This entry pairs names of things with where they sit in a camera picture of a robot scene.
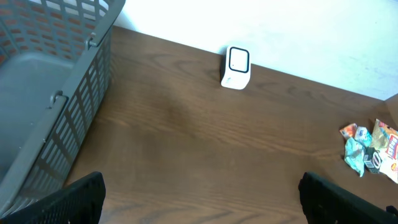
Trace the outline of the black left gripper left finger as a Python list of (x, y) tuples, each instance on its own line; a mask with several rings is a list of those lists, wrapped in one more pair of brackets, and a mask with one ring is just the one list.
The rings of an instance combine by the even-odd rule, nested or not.
[(92, 172), (64, 189), (1, 218), (1, 223), (97, 224), (105, 196), (106, 187), (102, 173)]

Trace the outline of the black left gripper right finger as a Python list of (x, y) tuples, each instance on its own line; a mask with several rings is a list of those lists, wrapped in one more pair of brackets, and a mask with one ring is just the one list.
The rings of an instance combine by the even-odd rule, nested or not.
[(381, 209), (313, 172), (298, 185), (300, 203), (309, 223), (397, 223), (397, 209)]

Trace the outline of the green Kleenex tissue pack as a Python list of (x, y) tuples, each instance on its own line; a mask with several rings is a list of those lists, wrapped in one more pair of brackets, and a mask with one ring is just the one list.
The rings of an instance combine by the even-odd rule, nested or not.
[(355, 170), (360, 177), (363, 177), (364, 168), (364, 146), (354, 138), (349, 138), (345, 144), (344, 161)]

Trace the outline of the dark green scrub pad pack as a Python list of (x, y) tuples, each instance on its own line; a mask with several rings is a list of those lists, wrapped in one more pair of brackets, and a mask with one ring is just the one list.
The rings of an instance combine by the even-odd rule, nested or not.
[(379, 173), (382, 159), (380, 158), (379, 153), (375, 150), (375, 148), (365, 148), (363, 161), (368, 171), (373, 174)]

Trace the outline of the small orange tissue pack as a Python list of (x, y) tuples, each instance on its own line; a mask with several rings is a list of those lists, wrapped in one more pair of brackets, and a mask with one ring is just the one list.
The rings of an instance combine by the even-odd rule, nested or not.
[(356, 123), (351, 123), (339, 130), (340, 134), (344, 137), (345, 140), (349, 138), (354, 138), (356, 135), (356, 131), (358, 129), (358, 125)]

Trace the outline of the orange wet sheet package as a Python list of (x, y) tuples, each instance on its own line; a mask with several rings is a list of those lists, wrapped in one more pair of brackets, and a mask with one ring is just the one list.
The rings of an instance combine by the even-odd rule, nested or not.
[(371, 136), (371, 147), (382, 160), (379, 171), (397, 183), (397, 131), (376, 119)]

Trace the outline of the small teal tissue pack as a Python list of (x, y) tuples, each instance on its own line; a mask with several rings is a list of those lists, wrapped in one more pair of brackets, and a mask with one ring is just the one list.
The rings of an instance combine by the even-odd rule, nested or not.
[(369, 147), (371, 145), (372, 136), (366, 127), (358, 126), (354, 139), (364, 147)]

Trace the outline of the dark grey plastic mesh basket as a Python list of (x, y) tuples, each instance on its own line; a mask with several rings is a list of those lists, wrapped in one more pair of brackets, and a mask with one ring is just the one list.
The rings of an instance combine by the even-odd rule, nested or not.
[(124, 0), (1, 0), (1, 216), (61, 189), (108, 89)]

